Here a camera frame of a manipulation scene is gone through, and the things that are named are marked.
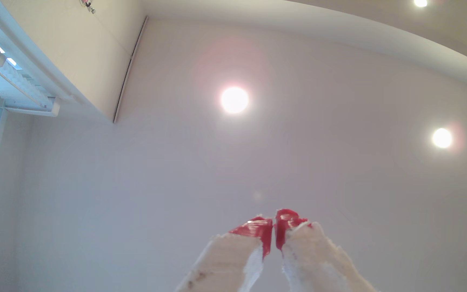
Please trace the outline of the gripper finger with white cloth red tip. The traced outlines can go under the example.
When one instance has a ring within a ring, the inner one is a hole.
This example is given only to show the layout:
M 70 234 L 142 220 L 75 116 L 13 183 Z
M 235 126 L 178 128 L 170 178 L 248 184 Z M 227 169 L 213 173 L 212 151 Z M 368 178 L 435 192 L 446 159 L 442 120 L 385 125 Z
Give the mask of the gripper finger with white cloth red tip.
M 250 291 L 269 255 L 273 220 L 261 216 L 214 236 L 175 291 Z
M 290 291 L 376 291 L 319 222 L 279 209 L 275 231 Z

